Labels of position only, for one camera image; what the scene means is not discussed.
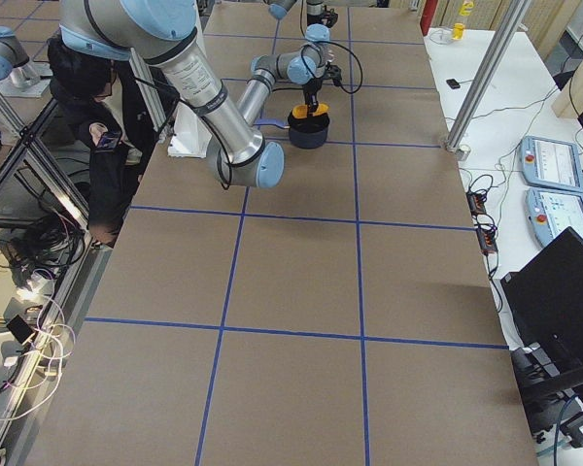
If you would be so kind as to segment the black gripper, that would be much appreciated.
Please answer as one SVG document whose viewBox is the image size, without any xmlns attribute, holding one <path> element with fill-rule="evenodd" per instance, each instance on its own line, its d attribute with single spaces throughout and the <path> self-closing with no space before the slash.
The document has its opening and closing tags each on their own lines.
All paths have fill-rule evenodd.
<svg viewBox="0 0 583 466">
<path fill-rule="evenodd" d="M 321 90 L 323 80 L 321 78 L 310 79 L 303 85 L 303 95 L 307 105 L 307 115 L 316 115 L 320 106 L 318 92 Z"/>
</svg>

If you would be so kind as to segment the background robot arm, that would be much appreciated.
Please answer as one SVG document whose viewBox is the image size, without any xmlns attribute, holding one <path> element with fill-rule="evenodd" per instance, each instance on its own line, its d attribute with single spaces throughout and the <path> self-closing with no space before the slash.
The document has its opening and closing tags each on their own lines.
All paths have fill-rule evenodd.
<svg viewBox="0 0 583 466">
<path fill-rule="evenodd" d="M 35 62 L 15 32 L 0 26 L 0 92 L 6 97 L 40 98 L 50 79 L 50 66 Z"/>
</svg>

